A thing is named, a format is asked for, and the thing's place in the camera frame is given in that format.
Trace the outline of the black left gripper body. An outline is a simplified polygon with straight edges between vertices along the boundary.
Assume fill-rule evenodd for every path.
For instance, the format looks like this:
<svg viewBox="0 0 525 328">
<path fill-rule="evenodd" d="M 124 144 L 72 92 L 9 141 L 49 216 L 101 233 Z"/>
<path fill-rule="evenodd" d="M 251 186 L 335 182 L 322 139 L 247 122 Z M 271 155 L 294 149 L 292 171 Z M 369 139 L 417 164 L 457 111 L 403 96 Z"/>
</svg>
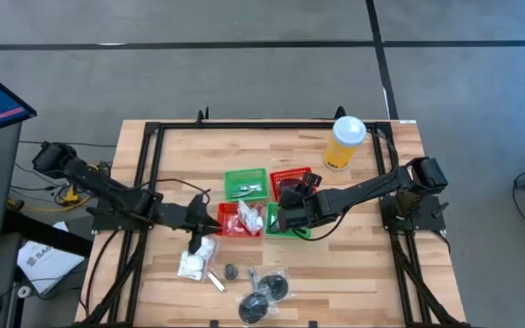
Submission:
<svg viewBox="0 0 525 328">
<path fill-rule="evenodd" d="M 197 220 L 195 218 L 197 206 L 189 204 L 181 206 L 176 203 L 164 204 L 164 224 L 172 229 L 185 231 L 196 231 Z"/>
</svg>

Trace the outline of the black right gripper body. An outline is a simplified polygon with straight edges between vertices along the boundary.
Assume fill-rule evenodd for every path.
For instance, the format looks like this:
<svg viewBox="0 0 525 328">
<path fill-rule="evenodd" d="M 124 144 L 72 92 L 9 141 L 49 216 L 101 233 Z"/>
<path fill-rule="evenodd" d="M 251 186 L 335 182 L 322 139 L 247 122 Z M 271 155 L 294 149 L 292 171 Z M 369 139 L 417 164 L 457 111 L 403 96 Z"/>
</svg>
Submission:
<svg viewBox="0 0 525 328">
<path fill-rule="evenodd" d="M 336 189 L 321 190 L 305 199 L 307 227 L 316 228 L 335 221 L 343 207 L 338 203 L 342 192 Z"/>
</svg>

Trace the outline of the bagged white cotton pads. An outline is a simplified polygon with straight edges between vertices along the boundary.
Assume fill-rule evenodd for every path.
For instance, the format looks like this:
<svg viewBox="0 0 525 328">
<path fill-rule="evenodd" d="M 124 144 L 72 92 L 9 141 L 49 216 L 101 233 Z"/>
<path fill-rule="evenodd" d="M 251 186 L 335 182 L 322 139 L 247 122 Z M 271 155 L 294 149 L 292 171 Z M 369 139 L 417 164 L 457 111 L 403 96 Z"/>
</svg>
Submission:
<svg viewBox="0 0 525 328">
<path fill-rule="evenodd" d="M 239 200 L 238 213 L 241 224 L 251 235 L 256 235 L 262 230 L 263 215 L 260 205 L 249 205 L 243 200 Z"/>
<path fill-rule="evenodd" d="M 209 261 L 215 254 L 218 248 L 218 242 L 213 237 L 202 237 L 201 246 L 195 252 L 197 256 L 200 256 L 204 261 Z"/>
<path fill-rule="evenodd" d="M 205 271 L 206 261 L 199 255 L 183 252 L 180 256 L 177 276 L 194 281 L 201 281 Z"/>
</svg>

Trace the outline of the red plastic basket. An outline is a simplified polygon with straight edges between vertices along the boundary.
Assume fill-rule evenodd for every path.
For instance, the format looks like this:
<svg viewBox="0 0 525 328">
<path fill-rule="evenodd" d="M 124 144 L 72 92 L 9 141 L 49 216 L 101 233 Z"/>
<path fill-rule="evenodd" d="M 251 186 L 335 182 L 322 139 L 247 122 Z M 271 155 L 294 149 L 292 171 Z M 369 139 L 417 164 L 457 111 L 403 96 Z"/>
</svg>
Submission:
<svg viewBox="0 0 525 328">
<path fill-rule="evenodd" d="M 282 189 L 279 187 L 279 183 L 283 179 L 300 179 L 303 180 L 306 173 L 311 173 L 312 169 L 310 167 L 303 167 L 298 169 L 286 169 L 281 171 L 275 171 L 270 174 L 270 182 L 273 191 L 273 199 L 278 202 Z"/>
<path fill-rule="evenodd" d="M 236 203 L 220 203 L 218 206 L 217 221 L 222 226 L 220 236 L 259 238 L 262 231 L 251 234 L 239 219 L 239 210 Z"/>
</svg>

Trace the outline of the green plastic basket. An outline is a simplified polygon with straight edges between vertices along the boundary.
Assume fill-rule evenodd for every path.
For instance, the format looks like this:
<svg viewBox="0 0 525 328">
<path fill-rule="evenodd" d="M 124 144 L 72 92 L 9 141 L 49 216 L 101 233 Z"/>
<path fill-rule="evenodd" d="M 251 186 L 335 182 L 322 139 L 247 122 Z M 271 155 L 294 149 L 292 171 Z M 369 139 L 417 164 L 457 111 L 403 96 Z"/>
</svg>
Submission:
<svg viewBox="0 0 525 328">
<path fill-rule="evenodd" d="M 269 202 L 266 206 L 265 235 L 268 238 L 298 239 L 293 231 L 272 232 L 271 226 L 278 219 L 279 205 L 277 202 Z"/>
<path fill-rule="evenodd" d="M 267 171 L 264 168 L 258 169 L 238 169 L 229 170 L 224 173 L 224 193 L 227 201 L 234 202 L 266 200 L 270 194 L 270 184 L 267 177 Z M 240 186 L 244 184 L 262 184 L 262 190 L 255 191 L 253 194 L 231 198 L 231 194 L 240 191 Z"/>
</svg>

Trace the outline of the yellow wipes canister white lid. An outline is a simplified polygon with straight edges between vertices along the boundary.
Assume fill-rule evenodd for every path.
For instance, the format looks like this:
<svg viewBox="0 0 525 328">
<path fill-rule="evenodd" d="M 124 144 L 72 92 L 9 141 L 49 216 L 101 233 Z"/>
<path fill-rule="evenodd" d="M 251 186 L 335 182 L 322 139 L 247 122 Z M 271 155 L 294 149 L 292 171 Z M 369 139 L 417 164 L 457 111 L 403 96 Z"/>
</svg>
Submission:
<svg viewBox="0 0 525 328">
<path fill-rule="evenodd" d="M 358 147 L 364 142 L 366 132 L 366 126 L 359 118 L 352 116 L 338 118 L 333 124 L 324 151 L 324 164 L 330 169 L 345 169 Z"/>
</svg>

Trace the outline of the small white tube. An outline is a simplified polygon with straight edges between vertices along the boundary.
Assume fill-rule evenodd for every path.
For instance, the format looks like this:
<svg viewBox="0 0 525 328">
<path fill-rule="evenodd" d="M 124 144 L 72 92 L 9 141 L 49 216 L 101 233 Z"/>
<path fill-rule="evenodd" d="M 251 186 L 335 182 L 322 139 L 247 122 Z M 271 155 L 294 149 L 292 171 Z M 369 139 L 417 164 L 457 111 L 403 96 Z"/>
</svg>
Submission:
<svg viewBox="0 0 525 328">
<path fill-rule="evenodd" d="M 213 283 L 213 285 L 216 287 L 216 289 L 219 292 L 226 291 L 224 284 L 221 282 L 221 280 L 218 278 L 218 276 L 213 271 L 208 271 L 207 277 L 209 278 L 209 280 Z"/>
</svg>

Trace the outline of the white printed paper sheet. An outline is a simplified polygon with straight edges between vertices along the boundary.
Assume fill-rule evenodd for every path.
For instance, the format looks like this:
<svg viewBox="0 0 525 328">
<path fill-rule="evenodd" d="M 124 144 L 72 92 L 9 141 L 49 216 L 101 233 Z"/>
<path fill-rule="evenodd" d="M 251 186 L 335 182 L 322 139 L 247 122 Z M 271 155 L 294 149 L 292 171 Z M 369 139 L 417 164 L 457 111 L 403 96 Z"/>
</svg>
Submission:
<svg viewBox="0 0 525 328">
<path fill-rule="evenodd" d="M 83 260 L 83 256 L 27 241 L 18 252 L 16 264 L 37 292 L 45 294 Z"/>
</svg>

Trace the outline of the black aluminium table frame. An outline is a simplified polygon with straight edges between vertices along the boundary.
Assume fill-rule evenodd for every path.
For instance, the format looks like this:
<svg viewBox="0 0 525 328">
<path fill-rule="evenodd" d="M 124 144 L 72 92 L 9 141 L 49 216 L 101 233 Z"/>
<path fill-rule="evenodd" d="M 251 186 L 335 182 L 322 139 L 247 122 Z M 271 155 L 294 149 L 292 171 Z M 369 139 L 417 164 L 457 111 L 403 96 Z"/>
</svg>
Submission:
<svg viewBox="0 0 525 328">
<path fill-rule="evenodd" d="M 322 177 L 315 192 L 345 189 L 425 157 L 415 124 L 371 121 L 348 167 L 334 171 L 323 154 L 330 120 L 127 120 L 111 178 L 127 187 L 163 195 L 164 203 L 188 205 L 203 194 L 215 219 L 226 200 L 229 170 L 310 167 Z M 148 231 L 98 229 L 84 288 L 87 309 L 76 328 L 166 327 L 399 327 L 472 328 L 466 321 L 447 245 L 445 204 L 424 204 L 415 216 L 393 213 L 392 196 L 355 205 L 336 221 L 311 228 L 310 238 L 225 237 L 208 267 L 238 267 L 236 281 L 177 276 L 191 234 L 155 225 Z M 256 277 L 285 268 L 290 293 L 258 323 L 243 323 L 239 301 Z"/>
</svg>

